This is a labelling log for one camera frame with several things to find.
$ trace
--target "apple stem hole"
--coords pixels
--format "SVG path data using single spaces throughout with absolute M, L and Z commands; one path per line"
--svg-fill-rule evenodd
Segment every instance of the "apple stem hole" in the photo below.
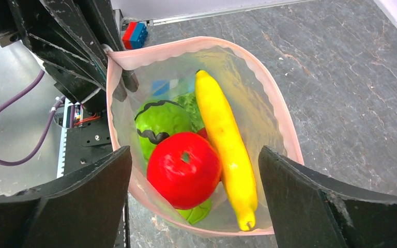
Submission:
M 187 152 L 182 153 L 182 158 L 181 159 L 185 163 L 189 163 L 189 153 L 187 153 Z

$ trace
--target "clear plastic bag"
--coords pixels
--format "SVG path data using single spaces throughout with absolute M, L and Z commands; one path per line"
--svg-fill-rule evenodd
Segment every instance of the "clear plastic bag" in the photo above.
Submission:
M 174 226 L 201 236 L 274 234 L 259 176 L 258 155 L 264 145 L 303 164 L 297 135 L 284 99 L 270 73 L 245 49 L 226 40 L 195 37 L 125 52 L 108 52 L 107 101 L 113 148 L 130 146 L 133 170 L 129 192 L 144 207 Z M 122 70 L 134 70 L 136 92 L 119 83 Z M 148 99 L 171 100 L 194 89 L 194 74 L 206 70 L 220 84 L 233 110 L 255 173 L 259 205 L 256 227 L 239 230 L 220 183 L 211 197 L 208 217 L 191 226 L 146 180 L 134 123 L 136 110 Z

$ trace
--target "blue lego brick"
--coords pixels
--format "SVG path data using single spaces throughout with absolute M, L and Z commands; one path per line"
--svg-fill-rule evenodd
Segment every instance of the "blue lego brick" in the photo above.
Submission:
M 157 90 L 153 96 L 160 96 L 170 90 L 170 82 L 168 80 L 153 81 L 151 91 Z
M 141 48 L 147 39 L 148 31 L 144 23 L 137 23 L 130 37 L 130 44 L 133 49 Z
M 188 92 L 195 91 L 195 75 L 188 78 Z

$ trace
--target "gray surface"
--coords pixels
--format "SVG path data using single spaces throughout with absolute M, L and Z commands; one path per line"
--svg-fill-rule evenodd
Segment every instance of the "gray surface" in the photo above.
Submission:
M 397 29 L 371 0 L 313 1 L 167 24 L 149 44 L 215 36 L 249 50 L 285 98 L 306 165 L 397 195 Z M 130 199 L 132 247 L 276 247 L 274 236 L 196 237 Z
M 0 47 L 0 105 L 28 86 L 39 65 L 22 43 Z M 59 96 L 54 81 L 45 76 L 27 96 L 0 114 L 0 159 L 16 161 L 36 146 Z M 14 194 L 56 178 L 60 128 L 53 124 L 40 151 L 23 165 L 0 166 L 0 195 Z

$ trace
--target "yellow toy banana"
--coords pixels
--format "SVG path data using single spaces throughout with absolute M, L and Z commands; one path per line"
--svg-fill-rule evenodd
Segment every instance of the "yellow toy banana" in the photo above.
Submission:
M 195 74 L 195 96 L 209 141 L 220 156 L 222 182 L 239 228 L 250 231 L 256 224 L 256 182 L 232 109 L 218 82 L 204 70 Z

